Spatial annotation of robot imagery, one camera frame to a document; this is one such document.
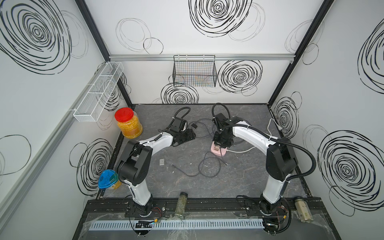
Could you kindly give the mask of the pink power strip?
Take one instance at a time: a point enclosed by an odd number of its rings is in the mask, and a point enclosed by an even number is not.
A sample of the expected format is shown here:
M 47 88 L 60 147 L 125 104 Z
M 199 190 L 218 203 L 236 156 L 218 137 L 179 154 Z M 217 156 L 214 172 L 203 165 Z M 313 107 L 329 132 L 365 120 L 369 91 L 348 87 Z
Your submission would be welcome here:
M 215 142 L 212 142 L 211 153 L 218 157 L 223 157 L 227 153 L 227 148 L 221 148 L 219 145 L 216 145 Z

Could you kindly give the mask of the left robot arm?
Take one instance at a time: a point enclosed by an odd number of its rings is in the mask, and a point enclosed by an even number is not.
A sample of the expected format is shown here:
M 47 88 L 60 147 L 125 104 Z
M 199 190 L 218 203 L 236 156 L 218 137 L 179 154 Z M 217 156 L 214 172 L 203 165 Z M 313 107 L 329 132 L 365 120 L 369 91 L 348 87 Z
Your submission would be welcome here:
M 165 148 L 178 147 L 196 138 L 185 120 L 190 111 L 190 107 L 180 108 L 159 134 L 143 141 L 130 140 L 124 148 L 116 172 L 119 181 L 129 187 L 134 210 L 142 217 L 149 216 L 153 207 L 153 195 L 146 183 L 152 156 Z

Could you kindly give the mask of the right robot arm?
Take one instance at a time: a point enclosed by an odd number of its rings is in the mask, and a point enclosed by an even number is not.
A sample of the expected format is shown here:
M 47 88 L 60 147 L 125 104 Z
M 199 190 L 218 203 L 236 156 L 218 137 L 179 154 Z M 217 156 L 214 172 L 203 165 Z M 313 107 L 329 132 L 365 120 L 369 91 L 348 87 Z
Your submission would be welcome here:
M 233 117 L 228 107 L 222 103 L 213 105 L 212 116 L 217 128 L 213 137 L 213 148 L 220 155 L 223 149 L 232 146 L 233 138 L 237 137 L 251 144 L 266 157 L 268 179 L 259 200 L 262 214 L 269 216 L 275 212 L 291 180 L 309 176 L 315 171 L 317 162 L 314 155 L 304 147 L 291 143 L 288 138 L 276 138 L 251 126 L 242 118 Z M 311 167 L 304 173 L 293 175 L 299 164 L 295 149 L 308 155 Z

